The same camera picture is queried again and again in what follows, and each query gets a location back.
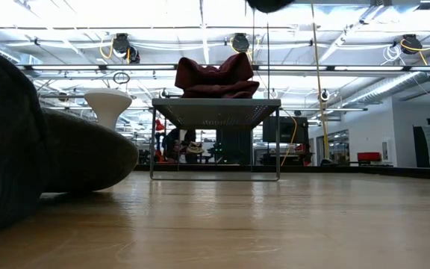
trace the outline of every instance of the wooden floor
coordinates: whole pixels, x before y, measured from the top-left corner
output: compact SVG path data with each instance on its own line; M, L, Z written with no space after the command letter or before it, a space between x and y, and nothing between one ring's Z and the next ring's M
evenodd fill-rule
M47 195L0 232L0 268L429 268L430 180L284 174Z

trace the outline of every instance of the white wall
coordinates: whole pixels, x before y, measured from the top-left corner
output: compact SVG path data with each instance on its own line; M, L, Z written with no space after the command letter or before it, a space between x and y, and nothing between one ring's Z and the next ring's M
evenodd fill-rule
M328 122L328 133L349 131L349 157L358 160L358 152L382 152L382 142L391 141L392 165L396 166L392 99L383 100L380 105L368 105L368 111L348 112L341 122ZM321 127L309 129L309 137L322 136Z
M426 126L430 119L430 101L393 101L393 119L398 167L416 167L413 126Z

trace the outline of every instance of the table top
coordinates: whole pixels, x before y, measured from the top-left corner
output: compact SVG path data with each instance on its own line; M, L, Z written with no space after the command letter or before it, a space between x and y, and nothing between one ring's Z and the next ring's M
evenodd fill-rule
M281 100L153 99L152 106L180 129L253 129L281 106Z

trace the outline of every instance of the white stool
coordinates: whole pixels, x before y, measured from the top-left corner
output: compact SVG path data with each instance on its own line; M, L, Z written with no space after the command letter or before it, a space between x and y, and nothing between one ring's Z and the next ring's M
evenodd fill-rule
M96 112L99 125L113 130L116 129L120 114L132 103L127 93L114 89L89 90L84 94L84 98Z

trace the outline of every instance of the maroon cushion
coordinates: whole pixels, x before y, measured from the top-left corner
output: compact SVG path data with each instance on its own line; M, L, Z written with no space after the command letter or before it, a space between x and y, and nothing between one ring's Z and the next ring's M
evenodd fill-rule
M233 85L196 85L186 89L181 98L250 99L259 86L257 81L239 81Z
M220 68L203 67L189 58L182 58L178 62L175 86L186 90L196 85L230 85L252 76L252 66L245 53L232 55Z

